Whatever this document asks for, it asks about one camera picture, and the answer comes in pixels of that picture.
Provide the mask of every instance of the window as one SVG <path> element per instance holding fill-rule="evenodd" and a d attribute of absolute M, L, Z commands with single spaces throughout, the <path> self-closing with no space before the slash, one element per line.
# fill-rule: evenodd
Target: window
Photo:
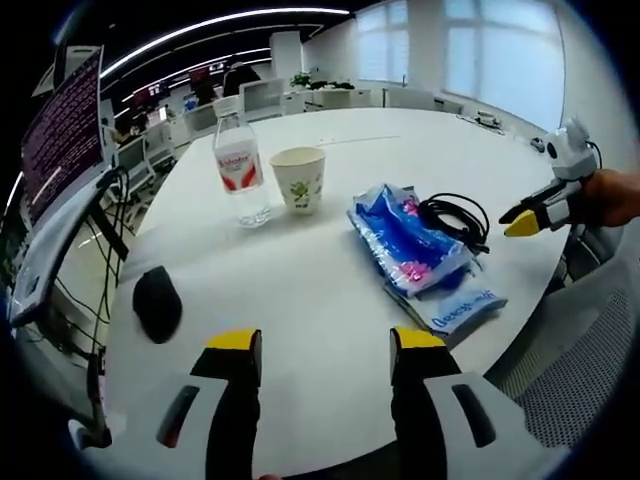
<path fill-rule="evenodd" d="M 553 7 L 541 0 L 445 0 L 445 90 L 545 130 L 564 103 L 564 51 Z"/>
<path fill-rule="evenodd" d="M 409 70 L 407 2 L 395 0 L 356 16 L 358 78 L 383 82 L 406 81 Z"/>

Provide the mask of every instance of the computer monitor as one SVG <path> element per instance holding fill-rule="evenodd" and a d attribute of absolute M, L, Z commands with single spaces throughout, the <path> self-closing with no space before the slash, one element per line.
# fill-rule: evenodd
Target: computer monitor
<path fill-rule="evenodd" d="M 107 167 L 98 112 L 101 58 L 99 49 L 64 80 L 22 140 L 22 168 L 36 229 Z"/>

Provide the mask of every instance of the human hand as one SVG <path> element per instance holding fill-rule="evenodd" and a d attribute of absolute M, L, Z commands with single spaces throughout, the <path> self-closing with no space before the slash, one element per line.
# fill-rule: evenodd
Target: human hand
<path fill-rule="evenodd" d="M 640 216 L 640 175 L 596 170 L 582 188 L 573 223 L 619 227 Z"/>

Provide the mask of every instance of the white round table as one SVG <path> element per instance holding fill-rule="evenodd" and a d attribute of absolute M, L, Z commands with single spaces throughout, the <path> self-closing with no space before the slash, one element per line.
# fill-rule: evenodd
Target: white round table
<path fill-rule="evenodd" d="M 546 158 L 510 136 L 454 115 L 399 109 L 305 113 L 253 124 L 274 218 L 241 229 L 228 208 L 212 136 L 193 142 L 147 213 L 115 295 L 106 402 L 124 413 L 163 379 L 188 373 L 209 337 L 263 331 L 261 418 L 254 471 L 292 475 L 352 460 L 395 440 L 389 329 L 414 327 L 381 289 L 345 210 L 355 194 L 388 182 L 421 198 L 455 192 L 491 219 L 491 284 L 509 303 L 453 350 L 463 371 L 485 373 L 533 312 L 568 230 L 503 236 L 497 220 L 552 179 Z M 268 159 L 319 145 L 327 153 L 321 210 L 284 213 Z M 156 345 L 131 308 L 135 282 L 164 265 L 183 302 L 175 336 Z"/>

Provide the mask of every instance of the paper cup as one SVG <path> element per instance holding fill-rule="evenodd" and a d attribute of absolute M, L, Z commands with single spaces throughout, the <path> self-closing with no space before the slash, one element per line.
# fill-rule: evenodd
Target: paper cup
<path fill-rule="evenodd" d="M 284 150 L 271 157 L 269 163 L 284 203 L 291 212 L 310 214 L 318 209 L 322 197 L 325 156 L 321 148 L 300 147 Z"/>

